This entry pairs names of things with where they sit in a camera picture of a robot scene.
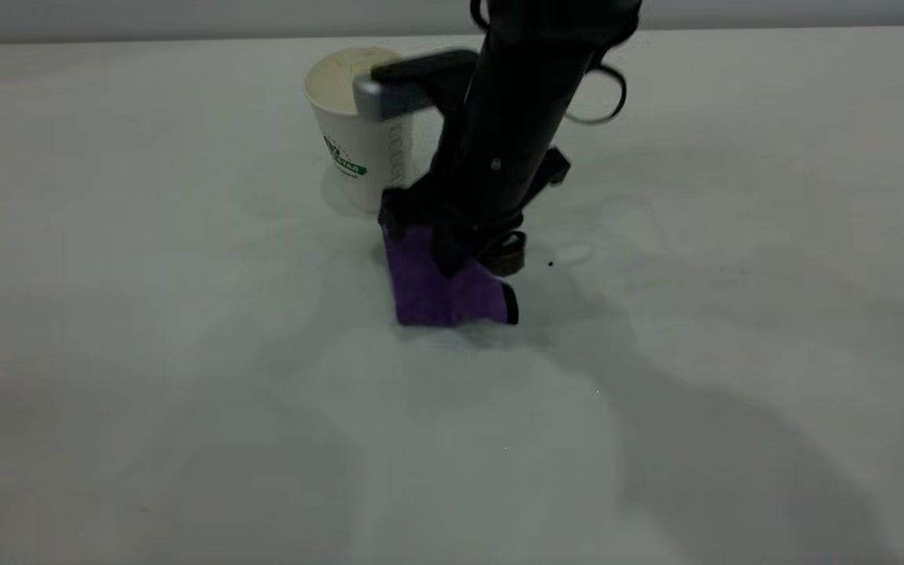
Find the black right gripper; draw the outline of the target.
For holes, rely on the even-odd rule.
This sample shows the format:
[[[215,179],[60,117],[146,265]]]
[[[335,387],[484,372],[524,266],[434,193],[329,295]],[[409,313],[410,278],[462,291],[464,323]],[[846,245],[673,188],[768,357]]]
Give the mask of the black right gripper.
[[[379,225],[401,241],[402,261],[435,261],[445,278],[467,261],[520,261],[525,208],[568,172],[556,148],[485,163],[438,156],[409,187],[381,194]]]

